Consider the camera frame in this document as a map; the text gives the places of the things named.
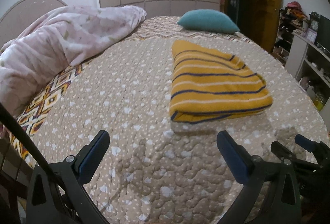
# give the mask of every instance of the yellow striped blanket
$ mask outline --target yellow striped blanket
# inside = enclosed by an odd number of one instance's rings
[[[272,105],[265,80],[237,56],[183,40],[174,42],[172,53],[171,120],[195,124],[244,117]]]

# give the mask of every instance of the teal pillow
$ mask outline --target teal pillow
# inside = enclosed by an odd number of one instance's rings
[[[240,29],[226,14],[210,9],[186,12],[178,22],[186,29],[234,34]]]

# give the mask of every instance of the wooden door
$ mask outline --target wooden door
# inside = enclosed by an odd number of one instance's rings
[[[251,0],[251,24],[248,37],[267,52],[273,50],[282,0]]]

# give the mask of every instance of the screw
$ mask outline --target screw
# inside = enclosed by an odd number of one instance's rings
[[[285,165],[290,165],[291,164],[291,161],[289,159],[284,159],[283,162],[284,162]]]
[[[65,158],[65,161],[67,163],[71,163],[71,162],[73,162],[74,159],[75,159],[75,156],[69,155],[68,157]]]
[[[252,160],[254,161],[254,162],[260,162],[261,161],[261,157],[260,156],[258,156],[258,155],[253,155],[252,156]]]

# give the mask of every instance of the headboard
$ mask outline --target headboard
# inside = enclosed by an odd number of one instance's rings
[[[20,0],[14,4],[0,19],[0,48],[39,17],[62,6],[66,4],[61,0]]]

